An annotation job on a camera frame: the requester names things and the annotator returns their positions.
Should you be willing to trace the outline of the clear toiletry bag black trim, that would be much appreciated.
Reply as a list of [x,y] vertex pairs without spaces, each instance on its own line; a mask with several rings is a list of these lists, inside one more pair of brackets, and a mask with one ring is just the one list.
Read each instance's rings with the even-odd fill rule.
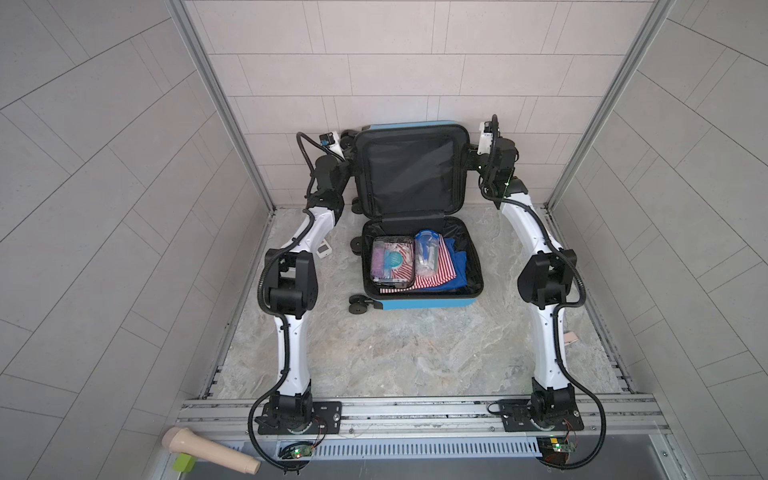
[[414,239],[379,236],[372,244],[370,279],[380,287],[404,289],[415,281]]

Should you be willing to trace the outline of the blue shirt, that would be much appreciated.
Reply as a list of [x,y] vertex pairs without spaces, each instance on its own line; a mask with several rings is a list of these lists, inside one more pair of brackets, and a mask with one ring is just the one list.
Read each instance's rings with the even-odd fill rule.
[[451,256],[454,271],[456,273],[456,276],[442,284],[436,287],[432,287],[431,291],[448,291],[448,290],[456,290],[465,287],[468,284],[467,281],[467,253],[465,251],[458,251],[455,248],[455,240],[452,238],[447,238],[445,240],[445,244],[447,247],[447,251]]

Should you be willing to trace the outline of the blue suitcase black lining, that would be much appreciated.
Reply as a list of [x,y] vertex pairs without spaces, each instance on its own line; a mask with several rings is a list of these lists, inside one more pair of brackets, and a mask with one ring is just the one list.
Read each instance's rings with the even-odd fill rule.
[[[450,121],[372,125],[347,130],[341,145],[351,163],[357,203],[367,217],[350,246],[363,267],[361,294],[349,311],[467,307],[484,288],[481,262],[457,212],[465,200],[472,145],[467,129]],[[448,291],[382,294],[368,279],[372,244],[379,236],[413,236],[432,230],[467,253],[468,284]]]

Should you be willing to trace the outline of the red white striped shirt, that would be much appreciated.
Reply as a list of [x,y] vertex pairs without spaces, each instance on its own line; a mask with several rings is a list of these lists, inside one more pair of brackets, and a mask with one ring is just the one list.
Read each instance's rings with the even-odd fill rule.
[[454,241],[432,230],[407,236],[374,239],[368,279],[382,294],[406,291],[443,291],[458,282],[466,255],[457,254]]

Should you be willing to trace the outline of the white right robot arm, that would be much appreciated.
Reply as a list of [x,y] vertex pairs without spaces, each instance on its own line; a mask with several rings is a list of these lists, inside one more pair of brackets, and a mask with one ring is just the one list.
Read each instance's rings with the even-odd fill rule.
[[527,189],[514,176],[517,158],[512,141],[494,133],[480,135],[480,192],[497,205],[530,254],[517,280],[518,293],[533,317],[536,345],[529,412],[537,428],[551,430],[565,424],[565,417],[575,409],[574,386],[567,375],[563,352],[562,313],[573,272],[569,256],[552,240]]

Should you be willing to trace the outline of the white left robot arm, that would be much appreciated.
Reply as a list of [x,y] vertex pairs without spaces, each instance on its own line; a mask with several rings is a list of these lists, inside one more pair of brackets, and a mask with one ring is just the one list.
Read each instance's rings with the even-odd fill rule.
[[317,189],[308,194],[305,220],[286,245],[265,255],[257,300],[275,321],[279,376],[267,394],[263,417],[275,427],[299,431],[313,421],[306,315],[319,296],[319,247],[342,215],[349,179],[349,162],[343,156],[319,157],[310,180]]

